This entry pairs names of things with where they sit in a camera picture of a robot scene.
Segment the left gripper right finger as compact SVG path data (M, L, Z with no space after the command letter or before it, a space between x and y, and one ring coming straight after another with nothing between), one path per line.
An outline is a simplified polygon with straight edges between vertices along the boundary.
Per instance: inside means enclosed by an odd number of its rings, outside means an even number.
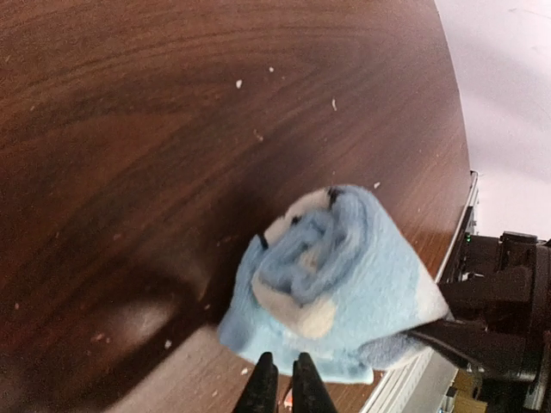
M308 353L300 353L293 364L292 398L293 413L337 413Z

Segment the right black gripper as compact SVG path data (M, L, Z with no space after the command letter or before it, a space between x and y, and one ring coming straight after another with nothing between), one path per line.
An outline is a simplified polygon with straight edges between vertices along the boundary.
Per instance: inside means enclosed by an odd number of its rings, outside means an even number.
M550 329L550 243L505 232L466 235L438 287L450 314L408 330L456 367L531 383Z

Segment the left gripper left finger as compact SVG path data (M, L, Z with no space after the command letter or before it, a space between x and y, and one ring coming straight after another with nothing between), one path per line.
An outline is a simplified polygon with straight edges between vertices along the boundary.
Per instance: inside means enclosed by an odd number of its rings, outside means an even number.
M278 368L273 355L264 352L249 378L234 413L274 413L277 407Z

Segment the blue polka dot towel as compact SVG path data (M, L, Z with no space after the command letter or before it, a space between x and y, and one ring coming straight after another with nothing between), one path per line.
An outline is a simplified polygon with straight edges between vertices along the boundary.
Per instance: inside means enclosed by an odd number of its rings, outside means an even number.
M323 380L369 384L412 347L401 334L449 314L377 198L340 185L302 196L251 239L218 336L248 361L270 352L285 375L308 353Z

